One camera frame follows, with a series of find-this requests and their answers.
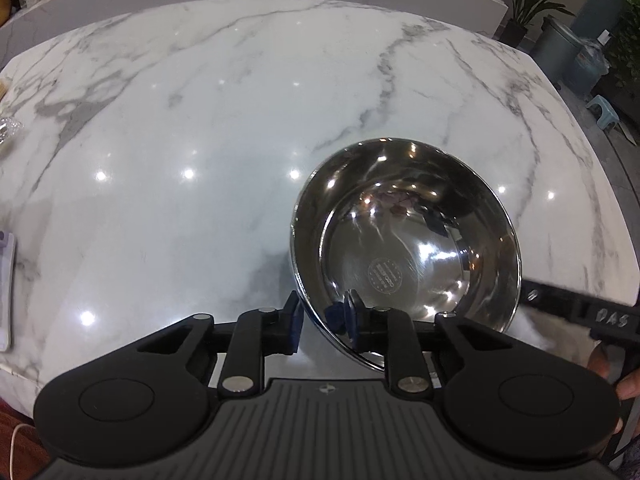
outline white cable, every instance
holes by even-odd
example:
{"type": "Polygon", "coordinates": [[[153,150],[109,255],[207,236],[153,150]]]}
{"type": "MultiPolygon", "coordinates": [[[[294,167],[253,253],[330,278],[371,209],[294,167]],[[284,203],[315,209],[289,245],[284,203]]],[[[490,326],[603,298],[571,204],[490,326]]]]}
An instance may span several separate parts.
{"type": "Polygon", "coordinates": [[[20,428],[33,428],[31,424],[20,423],[14,428],[14,432],[11,435],[11,447],[9,448],[9,480],[14,480],[14,445],[15,436],[18,434],[20,428]]]}

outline plant pot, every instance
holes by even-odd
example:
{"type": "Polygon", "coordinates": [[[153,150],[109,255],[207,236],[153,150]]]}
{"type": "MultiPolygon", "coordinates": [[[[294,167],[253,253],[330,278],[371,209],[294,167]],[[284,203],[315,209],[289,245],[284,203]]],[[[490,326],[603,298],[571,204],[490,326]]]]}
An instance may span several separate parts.
{"type": "Polygon", "coordinates": [[[500,35],[500,43],[512,46],[516,48],[520,42],[524,39],[526,33],[529,31],[527,27],[523,27],[519,23],[509,20],[504,27],[502,34],[500,35]]]}

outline metal bowl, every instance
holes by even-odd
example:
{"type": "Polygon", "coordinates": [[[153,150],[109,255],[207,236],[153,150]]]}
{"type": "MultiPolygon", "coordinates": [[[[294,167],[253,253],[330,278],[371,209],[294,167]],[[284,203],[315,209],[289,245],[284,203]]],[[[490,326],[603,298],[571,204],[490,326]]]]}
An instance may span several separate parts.
{"type": "Polygon", "coordinates": [[[290,256],[313,322],[353,352],[324,310],[354,288],[367,306],[433,321],[456,312],[505,330],[518,305],[521,263],[509,217],[468,166],[421,142],[373,139],[317,168],[291,223],[290,256]]]}

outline ribbed gray panel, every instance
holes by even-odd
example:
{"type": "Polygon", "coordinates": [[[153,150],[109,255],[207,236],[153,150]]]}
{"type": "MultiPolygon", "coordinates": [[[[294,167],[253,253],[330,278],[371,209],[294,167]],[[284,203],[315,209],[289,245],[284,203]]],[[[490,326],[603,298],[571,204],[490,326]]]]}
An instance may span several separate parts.
{"type": "Polygon", "coordinates": [[[431,406],[397,399],[381,381],[275,380],[260,397],[225,402],[198,440],[158,462],[93,470],[58,460],[38,478],[611,480],[615,476],[596,462],[556,472],[518,471],[491,463],[454,440],[431,406]]]}

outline engraved circular logo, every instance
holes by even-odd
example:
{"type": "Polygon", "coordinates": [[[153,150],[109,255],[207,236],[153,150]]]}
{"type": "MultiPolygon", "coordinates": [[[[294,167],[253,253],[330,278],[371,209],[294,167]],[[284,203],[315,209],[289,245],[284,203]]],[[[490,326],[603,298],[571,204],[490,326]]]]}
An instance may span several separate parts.
{"type": "Polygon", "coordinates": [[[402,272],[395,261],[389,258],[376,258],[367,270],[369,283],[378,292],[393,294],[402,285],[402,272]]]}

